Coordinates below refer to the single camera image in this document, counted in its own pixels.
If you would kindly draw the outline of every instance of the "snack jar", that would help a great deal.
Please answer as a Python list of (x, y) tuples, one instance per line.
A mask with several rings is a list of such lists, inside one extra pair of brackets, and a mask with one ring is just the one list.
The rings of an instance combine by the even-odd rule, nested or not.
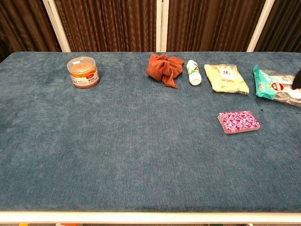
[(87, 89), (95, 86), (99, 80), (95, 60), (88, 56), (72, 59), (67, 64), (70, 77), (75, 87)]

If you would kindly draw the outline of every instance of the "crumpled cloth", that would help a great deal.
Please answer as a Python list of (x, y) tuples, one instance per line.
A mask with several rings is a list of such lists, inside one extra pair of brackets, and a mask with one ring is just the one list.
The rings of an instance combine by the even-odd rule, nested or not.
[(174, 78), (183, 72), (183, 64), (184, 61), (175, 56), (167, 58), (167, 55), (153, 54), (146, 73), (157, 81), (163, 81), (167, 87), (178, 88)]

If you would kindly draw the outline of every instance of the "curtain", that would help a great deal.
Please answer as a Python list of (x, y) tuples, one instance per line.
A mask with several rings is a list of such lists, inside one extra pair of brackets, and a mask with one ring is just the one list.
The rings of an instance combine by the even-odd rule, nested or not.
[(55, 0), (72, 51), (155, 51), (156, 0)]
[(246, 51), (265, 0), (170, 0), (167, 51)]
[(61, 51), (42, 0), (1, 0), (0, 51)]
[(255, 51), (301, 52), (301, 1), (276, 0)]

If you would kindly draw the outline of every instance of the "pink tissue pack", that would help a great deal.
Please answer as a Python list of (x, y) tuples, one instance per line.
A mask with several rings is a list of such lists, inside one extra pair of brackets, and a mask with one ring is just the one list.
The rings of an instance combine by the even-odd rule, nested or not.
[(226, 134), (248, 132), (260, 128), (259, 122), (250, 111), (222, 112), (217, 118)]

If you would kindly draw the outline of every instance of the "snack package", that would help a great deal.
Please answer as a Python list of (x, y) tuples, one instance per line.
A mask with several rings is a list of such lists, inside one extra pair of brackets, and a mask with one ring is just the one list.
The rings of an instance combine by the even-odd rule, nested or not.
[(260, 124), (250, 111), (223, 112), (217, 117), (226, 134), (258, 130)]
[(236, 65), (204, 65), (204, 69), (215, 92), (249, 94)]
[(301, 89), (292, 89), (294, 75), (253, 68), (256, 95), (301, 107)]

